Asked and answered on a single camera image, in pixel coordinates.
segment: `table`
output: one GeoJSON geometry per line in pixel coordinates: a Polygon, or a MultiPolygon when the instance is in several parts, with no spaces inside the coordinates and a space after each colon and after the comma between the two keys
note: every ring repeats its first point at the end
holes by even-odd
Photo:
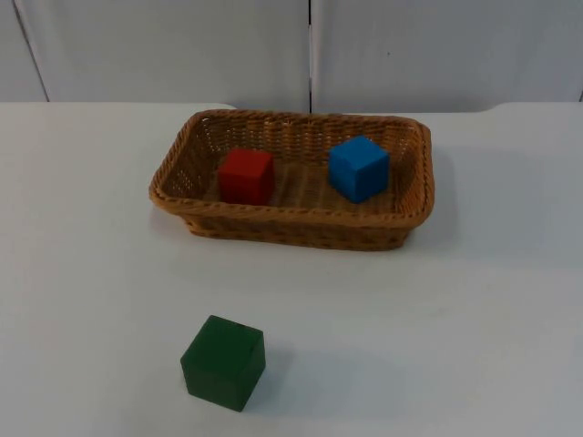
{"type": "Polygon", "coordinates": [[[583,106],[417,114],[436,200],[382,253],[191,236],[148,200],[206,105],[0,105],[3,435],[583,432],[583,106]],[[265,331],[244,413],[189,396],[209,314],[265,331]]]}

